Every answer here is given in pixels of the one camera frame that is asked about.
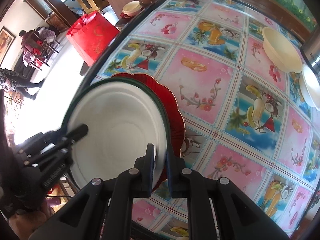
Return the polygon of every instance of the tiled floor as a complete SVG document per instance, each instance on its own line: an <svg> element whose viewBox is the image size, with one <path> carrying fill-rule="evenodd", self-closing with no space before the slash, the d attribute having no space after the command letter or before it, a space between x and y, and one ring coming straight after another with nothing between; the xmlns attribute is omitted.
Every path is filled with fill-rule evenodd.
<svg viewBox="0 0 320 240"><path fill-rule="evenodd" d="M118 22L118 18L111 8L106 7L104 17L112 24ZM68 106L76 93L83 77L80 76L83 59L65 37L65 33L58 37L60 40L59 54L54 55L49 61L50 67L42 66L42 71L36 71L32 82L45 79L43 87L29 89L30 94L38 95L35 101L25 98L21 108L19 124L15 133L15 143L21 143L25 139L39 132L56 130L60 127Z"/></svg>

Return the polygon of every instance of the cream plastic bowl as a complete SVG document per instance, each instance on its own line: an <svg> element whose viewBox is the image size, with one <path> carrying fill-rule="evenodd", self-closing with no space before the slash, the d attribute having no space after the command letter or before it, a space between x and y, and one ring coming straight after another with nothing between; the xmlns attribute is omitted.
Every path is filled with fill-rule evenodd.
<svg viewBox="0 0 320 240"><path fill-rule="evenodd" d="M277 68L285 73L302 71L300 56L286 37L269 27L263 28L262 36L263 49Z"/></svg>
<svg viewBox="0 0 320 240"><path fill-rule="evenodd" d="M132 1L132 2L127 3L123 7L122 12L125 14L133 13L133 12L136 12L137 10L139 10L139 7L140 7L139 1Z"/></svg>
<svg viewBox="0 0 320 240"><path fill-rule="evenodd" d="M142 6L139 5L139 7L137 8L137 10L135 12L131 12L131 13L126 13L126 15L128 16L135 16L137 15L140 11L141 11Z"/></svg>
<svg viewBox="0 0 320 240"><path fill-rule="evenodd" d="M307 65L303 65L299 85L305 102L320 110L320 85L316 75Z"/></svg>

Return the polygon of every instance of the wall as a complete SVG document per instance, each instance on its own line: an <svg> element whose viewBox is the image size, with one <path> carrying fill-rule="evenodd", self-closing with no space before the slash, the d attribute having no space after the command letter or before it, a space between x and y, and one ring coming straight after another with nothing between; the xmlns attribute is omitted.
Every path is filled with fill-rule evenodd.
<svg viewBox="0 0 320 240"><path fill-rule="evenodd" d="M5 26L16 36L4 57L1 68L13 69L13 64L21 51L21 38L19 37L21 30L29 31L45 25L46 23L28 4L23 0L15 0L0 22L0 29Z"/></svg>

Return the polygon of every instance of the white plate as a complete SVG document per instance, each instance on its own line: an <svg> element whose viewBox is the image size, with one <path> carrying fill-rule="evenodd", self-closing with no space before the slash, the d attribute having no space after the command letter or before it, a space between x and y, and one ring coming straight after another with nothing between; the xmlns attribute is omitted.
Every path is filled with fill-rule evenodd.
<svg viewBox="0 0 320 240"><path fill-rule="evenodd" d="M307 65L303 65L302 79L300 76L299 85L306 103L320 110L320 84L316 75Z"/></svg>
<svg viewBox="0 0 320 240"><path fill-rule="evenodd" d="M155 146L153 187L163 170L167 148L162 116L154 101L140 88L124 82L109 82L90 90L78 102L68 122L68 131L80 124L87 136L74 144L72 175L84 187L93 178L116 178L133 167Z"/></svg>

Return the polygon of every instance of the elderly person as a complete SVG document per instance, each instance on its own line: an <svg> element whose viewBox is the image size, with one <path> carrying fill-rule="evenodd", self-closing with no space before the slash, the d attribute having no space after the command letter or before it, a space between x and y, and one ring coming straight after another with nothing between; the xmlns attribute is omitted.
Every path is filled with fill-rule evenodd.
<svg viewBox="0 0 320 240"><path fill-rule="evenodd" d="M37 37L37 35L39 36L39 32L36 32L37 35L35 35L32 32L33 30L30 30L28 32L26 32L25 30L22 30L19 32L19 36L22 38L21 45L23 47L24 52L31 52L35 55L40 55L41 54L40 50L37 48L34 48L33 45L28 42L28 38L31 38L39 46L42 46L43 42L40 38Z"/></svg>
<svg viewBox="0 0 320 240"><path fill-rule="evenodd" d="M31 98L33 100L36 99L36 94L30 95L26 92L25 88L35 88L35 87L42 87L44 79L39 83L31 83L26 81L25 79L19 76L20 74L16 71L1 68L0 69L0 85L5 91L18 91L24 97Z"/></svg>

